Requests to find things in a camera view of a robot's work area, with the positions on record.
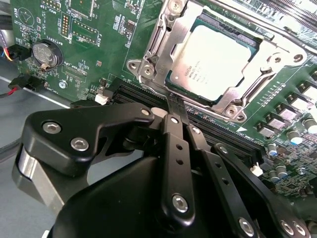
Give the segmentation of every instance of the screw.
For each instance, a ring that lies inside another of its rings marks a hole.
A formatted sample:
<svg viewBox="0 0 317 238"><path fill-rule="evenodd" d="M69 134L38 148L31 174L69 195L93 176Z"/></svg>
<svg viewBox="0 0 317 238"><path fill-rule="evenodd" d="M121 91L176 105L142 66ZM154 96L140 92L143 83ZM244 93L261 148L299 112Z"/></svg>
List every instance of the screw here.
<svg viewBox="0 0 317 238"><path fill-rule="evenodd" d="M193 127L192 129L193 129L193 131L194 131L196 134L200 134L200 130L199 130L198 128Z"/></svg>
<svg viewBox="0 0 317 238"><path fill-rule="evenodd" d="M237 109L234 106L228 107L225 111L228 116L235 115L237 113Z"/></svg>
<svg viewBox="0 0 317 238"><path fill-rule="evenodd" d="M281 220L281 225L283 227L283 229L290 234L291 236L294 235L294 231L293 229L289 226L289 224L287 224L285 221Z"/></svg>
<svg viewBox="0 0 317 238"><path fill-rule="evenodd" d="M170 120L174 122L175 124L178 124L178 120L176 118L171 118Z"/></svg>
<svg viewBox="0 0 317 238"><path fill-rule="evenodd" d="M146 116L150 115L150 113L145 109L142 109L141 112Z"/></svg>
<svg viewBox="0 0 317 238"><path fill-rule="evenodd" d="M48 134L57 134L61 131L61 128L59 124L51 121L43 125L43 130Z"/></svg>
<svg viewBox="0 0 317 238"><path fill-rule="evenodd" d="M131 70L135 70L137 68L137 66L135 65L135 63L129 63L129 68Z"/></svg>
<svg viewBox="0 0 317 238"><path fill-rule="evenodd" d="M220 150L225 153L225 154L228 154L228 151L226 148L224 148L223 146L220 146Z"/></svg>
<svg viewBox="0 0 317 238"><path fill-rule="evenodd" d="M254 236L254 229L246 219L241 217L239 219L239 224L241 229L245 232L245 234L247 234L249 237Z"/></svg>
<svg viewBox="0 0 317 238"><path fill-rule="evenodd" d="M305 230L304 230L297 222L293 222L293 224L294 224L296 230L297 230L301 235L303 235L303 236L306 235Z"/></svg>
<svg viewBox="0 0 317 238"><path fill-rule="evenodd" d="M77 151L86 151L89 148L88 142L80 137L76 137L71 140L70 142L71 147L73 147L74 150Z"/></svg>
<svg viewBox="0 0 317 238"><path fill-rule="evenodd" d="M173 0L169 3L168 9L173 14L180 14L183 9L183 3L180 0Z"/></svg>
<svg viewBox="0 0 317 238"><path fill-rule="evenodd" d="M149 65L146 65L146 66L144 66L144 73L147 76L151 76L151 75L153 75L154 72Z"/></svg>
<svg viewBox="0 0 317 238"><path fill-rule="evenodd" d="M58 83L58 85L59 85L59 87L60 87L61 89L65 89L65 88L68 87L67 82L64 81L64 80L60 81L60 82Z"/></svg>
<svg viewBox="0 0 317 238"><path fill-rule="evenodd" d="M181 213L185 213L188 211L188 204L181 195L174 195L172 198L173 206L177 211Z"/></svg>

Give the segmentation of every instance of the gray surface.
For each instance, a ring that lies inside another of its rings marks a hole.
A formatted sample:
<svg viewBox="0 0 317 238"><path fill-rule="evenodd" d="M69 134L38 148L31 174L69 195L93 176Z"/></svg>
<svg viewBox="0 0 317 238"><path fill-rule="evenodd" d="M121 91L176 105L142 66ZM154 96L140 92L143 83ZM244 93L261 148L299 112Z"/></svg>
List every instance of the gray surface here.
<svg viewBox="0 0 317 238"><path fill-rule="evenodd" d="M0 79L8 81L17 75L15 67L0 59ZM7 82L0 80L0 93L8 92L7 85ZM68 104L50 92L44 91L41 94ZM20 137L25 119L31 113L61 108L25 90L0 99L0 147ZM140 152L137 152L127 158L112 158L92 166L88 174L89 184L140 156ZM0 238L41 238L44 231L52 227L55 217L47 207L17 189L11 179L14 159L0 164Z"/></svg>

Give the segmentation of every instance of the white connector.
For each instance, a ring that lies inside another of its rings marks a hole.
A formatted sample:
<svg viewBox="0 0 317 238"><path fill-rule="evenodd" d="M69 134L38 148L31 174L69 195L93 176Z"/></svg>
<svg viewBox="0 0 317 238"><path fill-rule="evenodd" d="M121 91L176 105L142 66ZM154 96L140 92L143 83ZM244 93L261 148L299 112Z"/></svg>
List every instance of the white connector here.
<svg viewBox="0 0 317 238"><path fill-rule="evenodd" d="M109 100L109 97L106 97L102 94L97 94L96 97L95 97L95 102L101 104L101 105L105 105Z"/></svg>
<svg viewBox="0 0 317 238"><path fill-rule="evenodd" d="M259 164L257 163L257 165L254 165L252 168L250 168L251 172L259 177L263 174L263 170L259 167Z"/></svg>

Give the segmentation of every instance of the black memory slot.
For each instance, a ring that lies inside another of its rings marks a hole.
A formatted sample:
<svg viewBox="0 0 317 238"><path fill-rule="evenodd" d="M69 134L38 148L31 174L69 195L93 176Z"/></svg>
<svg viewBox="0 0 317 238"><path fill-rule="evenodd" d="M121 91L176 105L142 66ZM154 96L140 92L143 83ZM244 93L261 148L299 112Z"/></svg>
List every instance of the black memory slot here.
<svg viewBox="0 0 317 238"><path fill-rule="evenodd" d="M260 0L262 3L279 11L285 15L289 15L296 19L300 24L306 26L312 31L317 32L317 15L297 6L290 0Z"/></svg>
<svg viewBox="0 0 317 238"><path fill-rule="evenodd" d="M164 110L168 110L168 105L163 98L159 98L142 90L141 88L121 80L119 84L117 82L113 84L118 86L112 97L113 103L139 102L149 108L159 107ZM198 115L188 113L188 118L191 124L198 127L204 133L209 145L213 145L215 143L223 143L227 145L249 167L256 162L259 164L263 163L263 156L265 156L264 147L246 140L215 123L204 120Z"/></svg>
<svg viewBox="0 0 317 238"><path fill-rule="evenodd" d="M227 35L231 36L234 39L242 41L245 44L248 44L249 46L251 46L253 48L258 48L259 43L257 41L246 36L242 32L239 32L237 29L234 29L231 26L229 26L223 22L217 21L206 14L201 14L198 17L198 19L209 24L210 26L213 26L214 28L216 28L220 32L226 33Z"/></svg>

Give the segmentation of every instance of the red wire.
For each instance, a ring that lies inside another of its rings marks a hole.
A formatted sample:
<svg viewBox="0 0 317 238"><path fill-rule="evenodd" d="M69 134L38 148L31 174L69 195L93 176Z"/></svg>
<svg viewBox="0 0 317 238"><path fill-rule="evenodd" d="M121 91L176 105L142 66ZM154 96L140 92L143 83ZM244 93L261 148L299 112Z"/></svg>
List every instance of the red wire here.
<svg viewBox="0 0 317 238"><path fill-rule="evenodd" d="M13 94L16 90L18 90L18 88L13 88L10 92L7 93L7 95L10 96L10 95Z"/></svg>

